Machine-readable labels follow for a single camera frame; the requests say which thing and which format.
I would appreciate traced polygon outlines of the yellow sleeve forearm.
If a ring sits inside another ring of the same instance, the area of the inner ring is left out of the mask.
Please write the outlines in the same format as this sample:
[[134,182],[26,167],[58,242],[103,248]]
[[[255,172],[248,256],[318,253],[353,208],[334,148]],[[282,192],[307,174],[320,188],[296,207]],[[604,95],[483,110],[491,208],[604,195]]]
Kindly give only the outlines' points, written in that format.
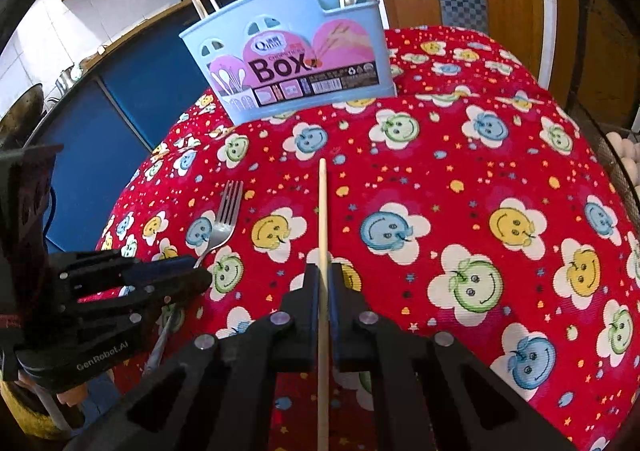
[[28,437],[40,440],[68,440],[70,431],[57,427],[39,398],[11,382],[1,382],[1,397],[17,425]]

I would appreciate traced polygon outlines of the left hand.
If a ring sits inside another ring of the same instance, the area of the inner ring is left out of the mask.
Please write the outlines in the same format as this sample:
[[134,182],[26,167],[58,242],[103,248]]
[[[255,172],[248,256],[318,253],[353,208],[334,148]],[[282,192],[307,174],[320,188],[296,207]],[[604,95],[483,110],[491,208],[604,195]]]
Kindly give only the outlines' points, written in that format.
[[[33,393],[36,391],[37,384],[23,372],[18,373],[17,385],[31,390]],[[88,384],[81,384],[72,389],[63,391],[56,395],[58,402],[68,407],[76,407],[81,405],[88,398]]]

